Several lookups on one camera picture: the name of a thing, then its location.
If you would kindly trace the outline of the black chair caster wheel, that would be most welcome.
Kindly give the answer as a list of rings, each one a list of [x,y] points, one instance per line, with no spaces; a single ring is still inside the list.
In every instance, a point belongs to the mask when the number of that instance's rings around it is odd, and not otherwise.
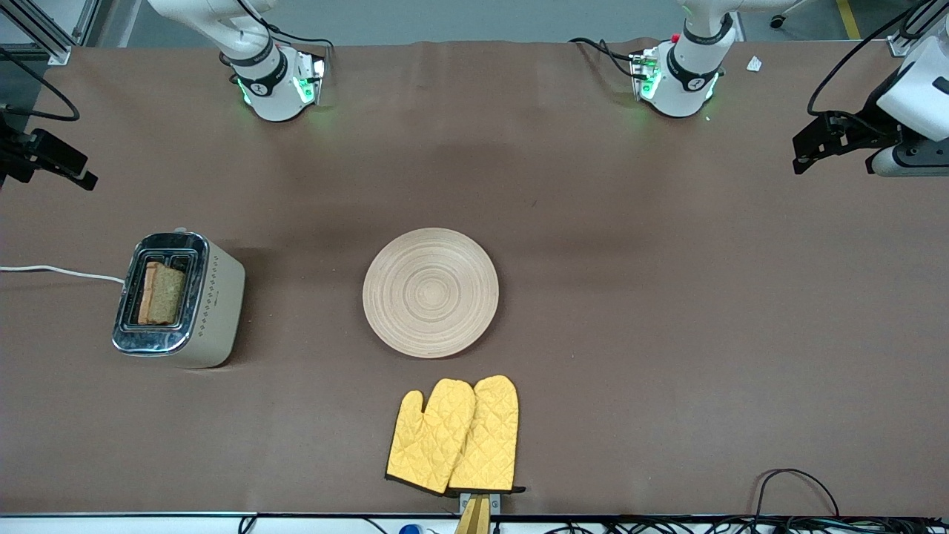
[[[770,18],[770,27],[774,30],[779,30],[790,17],[797,15],[804,7],[810,6],[814,1],[815,0],[793,0],[793,2],[788,4],[780,13]]]

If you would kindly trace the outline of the brown bread toast slice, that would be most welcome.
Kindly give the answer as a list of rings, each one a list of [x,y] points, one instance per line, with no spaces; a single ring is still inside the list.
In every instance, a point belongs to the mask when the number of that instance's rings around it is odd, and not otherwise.
[[[176,323],[185,281],[183,271],[156,261],[146,263],[138,324],[166,326]]]

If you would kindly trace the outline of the round light wooden plate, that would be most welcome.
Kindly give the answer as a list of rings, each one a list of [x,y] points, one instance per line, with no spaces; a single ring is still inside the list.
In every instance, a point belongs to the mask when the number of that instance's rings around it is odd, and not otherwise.
[[[500,280],[477,241],[448,228],[401,234],[369,265],[363,311],[390,348],[422,359],[460,354],[487,332]]]

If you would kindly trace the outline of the yellow quilted oven mitt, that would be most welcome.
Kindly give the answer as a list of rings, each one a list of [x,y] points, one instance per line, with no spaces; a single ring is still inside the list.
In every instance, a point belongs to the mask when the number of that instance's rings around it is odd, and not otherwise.
[[[460,460],[449,480],[449,490],[513,494],[518,453],[520,404],[512,380],[495,375],[474,386],[474,417]]]

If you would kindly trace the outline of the wooden stick with metal bracket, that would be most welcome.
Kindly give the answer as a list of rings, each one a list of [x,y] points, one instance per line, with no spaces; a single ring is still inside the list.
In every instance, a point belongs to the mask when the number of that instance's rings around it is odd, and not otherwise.
[[[496,518],[501,510],[501,494],[497,492],[462,492],[460,519],[454,534],[501,534],[500,521]]]

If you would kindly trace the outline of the beige chrome two-slot toaster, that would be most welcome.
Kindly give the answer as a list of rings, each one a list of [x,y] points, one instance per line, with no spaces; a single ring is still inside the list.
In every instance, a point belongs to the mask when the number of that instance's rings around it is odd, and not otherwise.
[[[164,263],[183,271],[185,291],[172,325],[139,325],[145,265]],[[196,232],[149,234],[133,250],[111,334],[121,354],[180,369],[222,365],[233,351],[246,270],[213,241]]]

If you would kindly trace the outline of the aluminium frame post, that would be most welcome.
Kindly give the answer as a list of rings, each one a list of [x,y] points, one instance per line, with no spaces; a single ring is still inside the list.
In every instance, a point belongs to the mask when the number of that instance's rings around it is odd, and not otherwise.
[[[887,37],[892,57],[905,57],[925,38],[946,33],[948,22],[949,0],[916,0]]]
[[[21,56],[66,65],[86,45],[104,0],[0,0],[0,45]]]

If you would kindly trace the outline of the brown table cover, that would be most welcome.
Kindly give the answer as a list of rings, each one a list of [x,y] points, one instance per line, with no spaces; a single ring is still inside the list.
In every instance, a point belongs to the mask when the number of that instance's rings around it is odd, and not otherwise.
[[[88,155],[0,190],[0,265],[122,276],[147,234],[246,268],[224,367],[111,343],[121,287],[0,274],[0,512],[420,512],[384,479],[409,391],[507,375],[519,514],[743,515],[771,469],[847,515],[949,515],[949,179],[793,173],[845,43],[736,45],[703,114],[637,105],[569,44],[339,47],[328,106],[250,112],[213,50],[76,50],[44,127]],[[750,57],[762,61],[749,72]],[[448,228],[500,280],[487,332],[422,359],[362,291]]]

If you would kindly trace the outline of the yellow quilted mitt showing thumb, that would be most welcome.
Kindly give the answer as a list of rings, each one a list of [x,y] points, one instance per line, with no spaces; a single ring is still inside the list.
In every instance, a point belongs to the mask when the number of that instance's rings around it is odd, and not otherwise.
[[[401,399],[384,477],[434,495],[449,487],[475,414],[472,385],[444,378]]]

